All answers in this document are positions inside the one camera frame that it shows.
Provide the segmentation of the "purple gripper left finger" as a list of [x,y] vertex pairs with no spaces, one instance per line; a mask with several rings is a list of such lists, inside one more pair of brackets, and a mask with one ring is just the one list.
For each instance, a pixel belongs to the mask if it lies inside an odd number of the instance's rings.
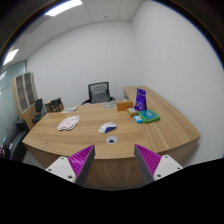
[[56,176],[75,183],[79,186],[85,184],[90,167],[95,157],[95,146],[90,145],[75,154],[61,156],[46,170]]

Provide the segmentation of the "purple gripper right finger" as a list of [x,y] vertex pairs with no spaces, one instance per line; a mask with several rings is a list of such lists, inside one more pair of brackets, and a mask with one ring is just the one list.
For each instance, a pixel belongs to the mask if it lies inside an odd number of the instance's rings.
[[171,156],[160,156],[138,144],[134,146],[134,155],[145,184],[152,183],[182,169],[182,166]]

